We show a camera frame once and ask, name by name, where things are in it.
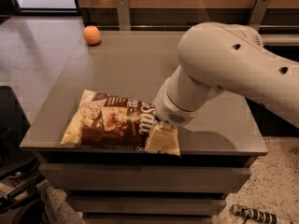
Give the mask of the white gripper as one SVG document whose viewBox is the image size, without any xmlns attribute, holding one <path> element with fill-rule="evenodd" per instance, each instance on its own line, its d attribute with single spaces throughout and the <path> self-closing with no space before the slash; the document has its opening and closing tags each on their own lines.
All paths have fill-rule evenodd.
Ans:
<svg viewBox="0 0 299 224">
<path fill-rule="evenodd" d="M 168 78 L 154 100 L 156 116 L 172 126 L 185 126 L 193 120 L 200 107 L 199 88 L 192 79 Z M 156 124 L 149 132 L 144 150 L 179 156 L 178 129 Z"/>
</svg>

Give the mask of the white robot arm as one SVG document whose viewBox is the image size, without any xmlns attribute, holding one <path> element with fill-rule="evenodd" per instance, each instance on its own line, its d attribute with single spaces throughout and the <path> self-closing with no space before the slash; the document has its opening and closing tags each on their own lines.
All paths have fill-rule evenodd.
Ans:
<svg viewBox="0 0 299 224">
<path fill-rule="evenodd" d="M 203 22 L 178 43 L 179 66 L 159 89 L 145 151 L 179 155 L 178 128 L 224 91 L 239 94 L 299 127 L 299 64 L 263 47 L 238 24 Z"/>
</svg>

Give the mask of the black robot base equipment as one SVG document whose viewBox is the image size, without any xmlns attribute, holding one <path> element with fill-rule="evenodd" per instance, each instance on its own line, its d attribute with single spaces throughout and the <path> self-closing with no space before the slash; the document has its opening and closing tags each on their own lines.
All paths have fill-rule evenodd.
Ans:
<svg viewBox="0 0 299 224">
<path fill-rule="evenodd" d="M 28 118 L 9 86 L 0 87 L 0 180 L 13 176 L 16 183 L 37 166 L 37 159 L 20 144 L 30 128 Z M 0 224 L 42 224 L 44 202 L 34 191 L 16 201 L 11 195 L 0 198 Z"/>
</svg>

